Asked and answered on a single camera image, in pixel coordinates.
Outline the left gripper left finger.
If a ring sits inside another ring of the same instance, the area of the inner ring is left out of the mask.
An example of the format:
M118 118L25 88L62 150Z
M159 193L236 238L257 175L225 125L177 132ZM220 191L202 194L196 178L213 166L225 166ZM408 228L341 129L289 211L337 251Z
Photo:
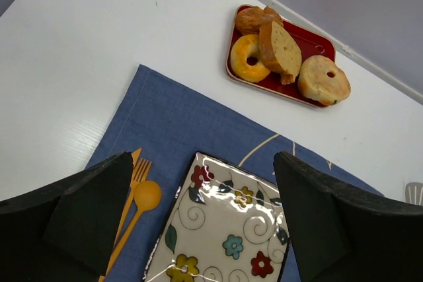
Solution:
M133 171L121 153L1 202L2 281L98 281Z

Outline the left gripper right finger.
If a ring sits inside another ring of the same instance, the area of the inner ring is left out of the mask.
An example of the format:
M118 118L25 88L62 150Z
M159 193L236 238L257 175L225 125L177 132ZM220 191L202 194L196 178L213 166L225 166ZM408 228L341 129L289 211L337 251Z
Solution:
M422 207L279 152L274 170L302 281L421 281Z

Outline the metal tongs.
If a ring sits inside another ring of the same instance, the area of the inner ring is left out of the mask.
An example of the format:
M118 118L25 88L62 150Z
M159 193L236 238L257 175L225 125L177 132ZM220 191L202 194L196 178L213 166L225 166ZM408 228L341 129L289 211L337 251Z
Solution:
M408 183L405 187L405 200L409 204L423 206L423 183Z

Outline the pale speckled bagel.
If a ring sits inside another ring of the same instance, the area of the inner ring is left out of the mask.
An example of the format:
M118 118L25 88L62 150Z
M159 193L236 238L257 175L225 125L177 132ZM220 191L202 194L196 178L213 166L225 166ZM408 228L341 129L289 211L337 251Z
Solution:
M335 62L323 55L313 55L303 62L297 87L305 98L325 106L338 104L351 93L346 74Z

